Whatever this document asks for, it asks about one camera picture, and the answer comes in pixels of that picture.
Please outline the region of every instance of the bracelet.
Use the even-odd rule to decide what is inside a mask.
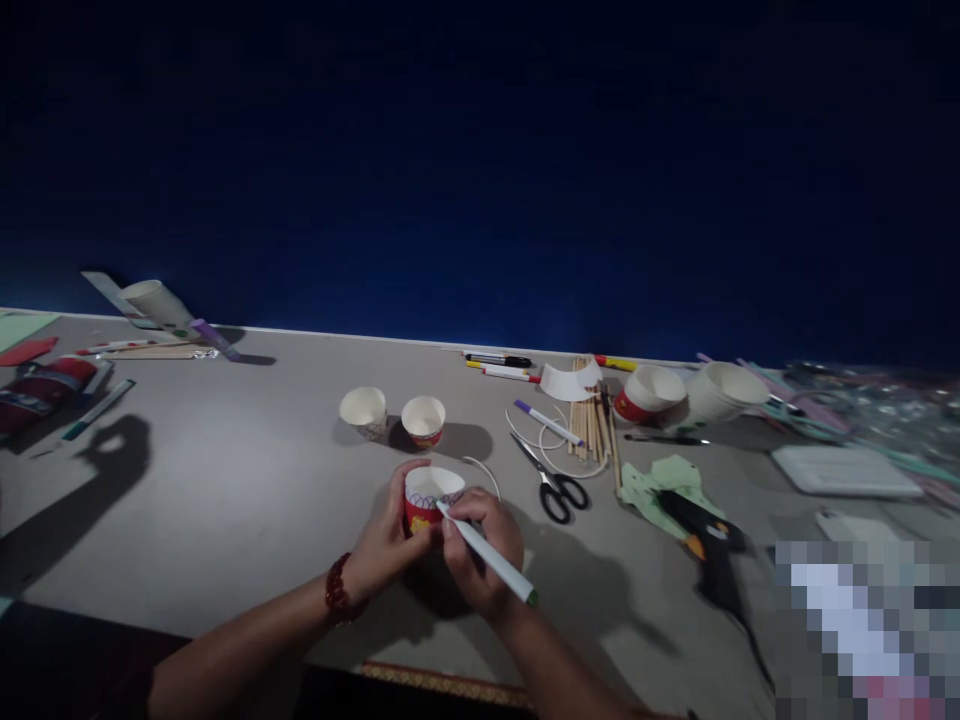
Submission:
[[[351,608],[350,596],[347,595],[347,591],[343,589],[343,578],[341,575],[343,574],[343,566],[349,557],[350,553],[344,553],[340,559],[333,564],[333,567],[330,568],[330,572],[327,573],[327,608],[329,608],[330,617],[336,626],[353,622],[360,617],[367,608],[366,603],[361,603],[357,607]]]

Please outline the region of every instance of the green paper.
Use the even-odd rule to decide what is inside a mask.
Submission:
[[[673,490],[717,517],[726,518],[723,511],[703,494],[700,471],[679,455],[657,460],[646,475],[630,463],[624,463],[622,470],[620,496],[624,502],[633,505],[644,518],[678,540],[685,539],[689,533],[660,509],[656,493],[661,490]]]
[[[6,352],[35,332],[43,330],[58,317],[60,316],[53,313],[43,315],[5,313],[0,315],[0,352]]]

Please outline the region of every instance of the red paper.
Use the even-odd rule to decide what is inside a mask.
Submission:
[[[12,347],[0,355],[0,367],[12,367],[33,360],[35,357],[46,355],[53,350],[60,338],[52,337],[45,340],[25,340],[16,347]]]

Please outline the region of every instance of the hand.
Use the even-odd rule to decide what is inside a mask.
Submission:
[[[476,520],[493,547],[517,570],[523,569],[523,536],[517,521],[497,498],[470,488],[450,508],[450,517]],[[443,521],[443,556],[463,597],[487,622],[495,624],[515,605],[523,605],[506,583],[485,565],[478,568],[463,536],[450,520]]]
[[[403,575],[431,547],[440,545],[439,525],[425,528],[409,539],[403,531],[403,492],[407,473],[429,464],[429,460],[411,460],[393,471],[386,508],[367,524],[353,554],[343,566],[343,584],[350,595],[351,605],[372,598]]]

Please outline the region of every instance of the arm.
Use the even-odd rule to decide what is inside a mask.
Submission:
[[[407,473],[429,464],[413,460],[394,471],[386,509],[371,520],[343,567],[351,607],[373,598],[439,540],[439,527],[406,539],[402,524]],[[160,663],[148,701],[150,718],[216,715],[277,663],[302,657],[333,624],[326,578],[321,575],[249,610]]]
[[[522,569],[520,528],[495,497],[471,488],[450,514],[479,522],[487,541]],[[627,705],[581,662],[539,609],[522,603],[493,571],[477,568],[449,520],[443,521],[443,554],[467,602],[490,624],[519,668],[540,717],[632,717]]]

